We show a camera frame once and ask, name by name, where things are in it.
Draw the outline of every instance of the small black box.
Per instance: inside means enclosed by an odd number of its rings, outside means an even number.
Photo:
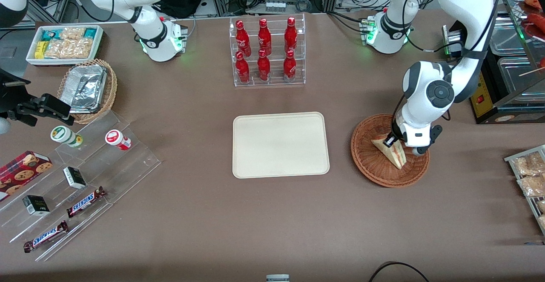
[[[49,213],[43,197],[28,195],[23,198],[23,203],[31,215],[46,216]]]
[[[63,172],[66,180],[68,181],[68,185],[70,185],[71,187],[74,187],[76,189],[82,189],[85,188],[85,186],[87,185],[87,183],[85,183],[85,180],[83,179],[83,176],[81,175],[80,170],[68,166],[63,169]]]

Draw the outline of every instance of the aluminum foil container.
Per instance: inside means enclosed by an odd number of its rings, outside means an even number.
[[[107,69],[101,65],[73,68],[66,77],[60,100],[70,105],[70,113],[98,112],[107,75]]]

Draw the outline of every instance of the acrylic bottle rack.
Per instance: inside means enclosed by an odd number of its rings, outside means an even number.
[[[130,138],[132,146],[122,151],[106,144],[104,136],[111,129],[120,130]],[[22,254],[25,242],[32,241],[66,220],[68,233],[54,237],[30,253],[24,253],[35,261],[49,259],[161,164],[132,133],[129,123],[113,111],[98,117],[78,134],[83,137],[83,144],[79,148],[60,145],[48,154],[53,163],[51,169],[0,203],[2,240],[10,241],[13,249]],[[78,168],[87,187],[79,190],[70,187],[63,173],[66,166]],[[107,195],[76,216],[68,218],[66,209],[100,186]],[[42,196],[51,212],[42,217],[29,215],[22,201],[26,195]]]
[[[295,18],[295,28],[297,29],[297,47],[294,50],[294,59],[297,62],[295,67],[295,78],[293,82],[284,81],[284,60],[286,59],[286,52],[284,51],[284,32],[286,31],[287,22],[289,17]],[[259,41],[257,34],[259,33],[259,19],[266,18],[267,26],[271,32],[272,39],[272,54],[268,56],[271,64],[270,79],[268,82],[263,82],[259,78],[259,71],[257,68],[257,60],[259,59]],[[246,57],[246,61],[250,67],[250,82],[248,84],[242,84],[237,75],[237,68],[235,63],[235,53],[238,51],[237,46],[237,28],[235,22],[242,20],[244,22],[244,29],[247,31],[250,37],[250,47],[252,49],[251,56]],[[235,86],[251,87],[251,86],[292,86],[302,85],[306,82],[306,45],[305,45],[305,16],[303,14],[279,14],[274,16],[245,16],[234,17],[229,21],[229,42],[231,49],[231,62],[233,63],[233,80]]]

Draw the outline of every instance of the snickers bar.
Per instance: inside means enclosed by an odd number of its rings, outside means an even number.
[[[68,232],[68,224],[66,224],[65,220],[63,220],[58,226],[52,228],[51,230],[35,238],[33,241],[26,242],[24,246],[25,253],[29,253],[30,251],[33,251],[39,245],[42,245],[46,241],[49,241],[53,237],[61,234],[62,232]]]
[[[106,192],[102,187],[95,189],[95,191],[93,191],[89,196],[85,197],[82,201],[76,203],[73,207],[66,210],[68,212],[68,217],[74,217],[77,212],[79,212],[80,210],[84,210],[84,208],[90,206],[93,202],[99,200],[99,198],[105,194]]]

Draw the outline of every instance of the yellow panel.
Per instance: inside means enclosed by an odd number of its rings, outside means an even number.
[[[485,101],[477,103],[477,98],[481,95]],[[475,110],[475,115],[477,115],[477,117],[481,117],[493,107],[492,99],[488,93],[488,88],[486,88],[485,79],[483,78],[482,73],[479,73],[479,86],[477,87],[477,90],[475,90],[475,93],[471,96],[471,105],[473,105],[473,109]]]

